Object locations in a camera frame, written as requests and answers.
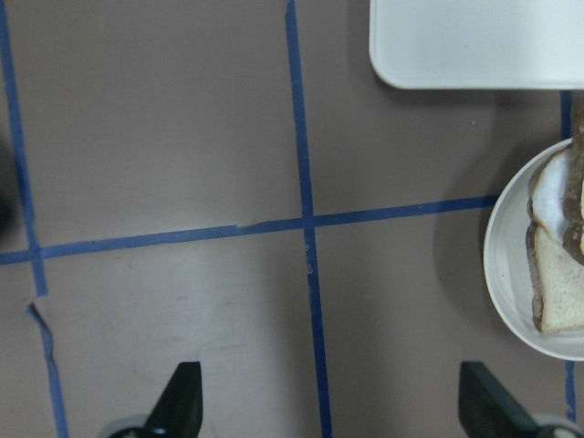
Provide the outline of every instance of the round plate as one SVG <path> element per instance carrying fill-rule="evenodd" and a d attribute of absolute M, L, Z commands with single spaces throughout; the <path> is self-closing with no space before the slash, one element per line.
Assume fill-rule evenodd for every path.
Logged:
<path fill-rule="evenodd" d="M 562 141 L 541 152 L 503 190 L 486 228 L 483 264 L 491 299 L 513 333 L 527 345 L 549 356 L 584 360 L 584 330 L 543 335 L 534 326 L 531 307 L 534 292 L 526 247 L 530 223 L 527 213 L 529 181 L 553 153 L 570 142 Z"/>

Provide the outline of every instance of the white rectangular tray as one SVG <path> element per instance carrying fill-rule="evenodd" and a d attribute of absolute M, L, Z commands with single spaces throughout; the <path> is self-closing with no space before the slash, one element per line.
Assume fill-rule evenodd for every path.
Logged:
<path fill-rule="evenodd" d="M 370 0 L 370 58 L 405 89 L 584 89 L 584 0 Z"/>

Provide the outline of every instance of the white plate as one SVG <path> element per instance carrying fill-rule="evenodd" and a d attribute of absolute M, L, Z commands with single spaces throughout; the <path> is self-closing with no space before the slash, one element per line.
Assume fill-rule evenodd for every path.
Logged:
<path fill-rule="evenodd" d="M 370 58 L 405 89 L 582 89 L 581 0 L 370 0 Z"/>
<path fill-rule="evenodd" d="M 529 180 L 547 158 L 569 143 L 570 140 L 565 140 L 541 152 L 503 190 L 486 228 L 483 264 L 491 299 L 511 331 L 529 346 L 549 356 L 584 360 L 584 330 L 557 335 L 542 335 L 536 330 L 526 248 L 526 231 L 530 222 L 527 213 Z"/>

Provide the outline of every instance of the plate of bread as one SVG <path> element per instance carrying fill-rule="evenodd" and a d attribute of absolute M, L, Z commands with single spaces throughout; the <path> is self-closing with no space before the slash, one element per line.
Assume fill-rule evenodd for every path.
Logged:
<path fill-rule="evenodd" d="M 496 310 L 520 339 L 584 360 L 584 109 L 572 139 L 509 182 L 485 233 L 484 268 Z"/>

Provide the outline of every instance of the blue tape line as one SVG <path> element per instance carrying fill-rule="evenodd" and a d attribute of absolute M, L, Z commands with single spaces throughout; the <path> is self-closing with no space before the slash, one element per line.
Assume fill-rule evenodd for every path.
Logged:
<path fill-rule="evenodd" d="M 47 281 L 43 260 L 38 251 L 37 233 L 35 232 L 35 210 L 28 178 L 28 166 L 26 164 L 25 139 L 22 132 L 20 119 L 20 106 L 16 91 L 16 75 L 12 50 L 10 48 L 10 35 L 8 33 L 8 18 L 4 0 L 0 0 L 0 53 L 2 54 L 2 70 L 4 73 L 5 94 L 8 102 L 8 118 L 10 121 L 10 136 L 15 155 L 16 178 L 20 189 L 20 201 L 23 208 L 23 216 L 26 225 L 26 238 L 28 248 L 32 254 L 33 273 L 35 275 L 36 294 L 42 297 L 47 294 Z"/>
<path fill-rule="evenodd" d="M 29 251 L 16 251 L 14 253 L 0 254 L 0 266 L 29 262 L 30 260 L 31 256 Z"/>
<path fill-rule="evenodd" d="M 569 139 L 572 136 L 572 133 L 571 133 L 572 92 L 571 91 L 560 91 L 559 92 L 559 110 L 560 110 L 560 117 L 562 120 L 562 127 L 561 127 L 562 140 Z"/>
<path fill-rule="evenodd" d="M 198 240 L 220 239 L 239 235 L 259 235 L 276 231 L 302 229 L 302 219 L 286 219 L 282 221 L 263 222 L 250 226 L 216 226 L 195 230 L 174 231 L 154 235 L 135 235 L 113 239 L 94 240 L 91 242 L 76 242 L 72 244 L 47 246 L 41 249 L 43 258 L 73 256 L 87 253 L 99 253 L 120 249 L 139 248 L 150 245 L 179 244 Z"/>
<path fill-rule="evenodd" d="M 35 305 L 30 305 L 26 313 L 31 317 L 40 328 L 40 333 L 43 339 L 43 351 L 45 353 L 45 362 L 47 363 L 49 375 L 49 390 L 51 394 L 51 402 L 53 404 L 53 415 L 55 417 L 55 426 L 57 428 L 58 438 L 68 438 L 67 421 L 65 418 L 65 406 L 63 405 L 63 394 L 61 393 L 61 385 L 57 372 L 57 364 L 53 357 L 53 336 L 48 329 L 47 323 L 38 313 Z"/>
<path fill-rule="evenodd" d="M 576 390 L 574 388 L 574 362 L 566 360 L 566 417 L 576 422 Z"/>
<path fill-rule="evenodd" d="M 290 66 L 290 81 L 292 85 L 294 121 L 296 125 L 298 176 L 300 180 L 302 219 L 304 221 L 304 242 L 307 249 L 308 288 L 312 322 L 312 340 L 317 373 L 320 430 L 323 438 L 330 438 L 332 437 L 332 423 L 330 419 L 329 379 L 327 376 L 327 357 L 325 353 L 324 329 L 322 325 L 322 307 L 320 305 L 318 253 L 315 233 L 316 223 L 312 203 L 307 122 L 304 108 L 304 91 L 302 89 L 302 68 L 300 63 L 296 4 L 294 0 L 287 1 L 286 35 L 288 63 Z"/>
<path fill-rule="evenodd" d="M 380 221 L 399 217 L 421 216 L 425 214 L 438 214 L 455 212 L 458 210 L 472 210 L 475 208 L 492 207 L 498 196 L 479 196 L 475 198 L 454 199 L 437 203 L 418 203 L 399 207 L 380 208 L 377 210 L 365 210 L 361 212 L 324 214 L 316 217 L 317 226 L 330 226 L 341 224 L 355 224 L 359 222 Z"/>

